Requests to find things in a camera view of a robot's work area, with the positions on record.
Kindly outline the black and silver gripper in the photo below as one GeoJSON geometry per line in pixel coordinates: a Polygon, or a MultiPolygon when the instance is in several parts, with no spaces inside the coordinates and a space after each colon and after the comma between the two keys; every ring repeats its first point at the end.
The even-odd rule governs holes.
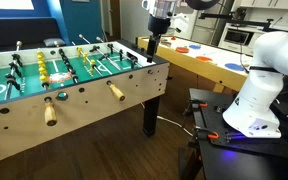
{"type": "Polygon", "coordinates": [[[170,19],[176,8],[177,0],[142,0],[142,8],[150,14],[148,29],[154,34],[149,38],[147,61],[151,63],[156,53],[160,36],[167,32],[170,19]]]}

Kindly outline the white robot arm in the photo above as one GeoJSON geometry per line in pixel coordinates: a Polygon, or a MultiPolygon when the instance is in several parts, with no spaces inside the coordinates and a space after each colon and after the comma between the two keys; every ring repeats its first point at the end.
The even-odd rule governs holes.
{"type": "MultiPolygon", "coordinates": [[[[148,29],[152,32],[147,47],[151,62],[160,38],[171,25],[180,0],[142,0],[149,12],[148,29]]],[[[240,92],[223,112],[224,121],[248,138],[279,138],[280,122],[270,109],[288,76],[288,32],[273,31],[255,41],[249,74],[240,92]]]]}

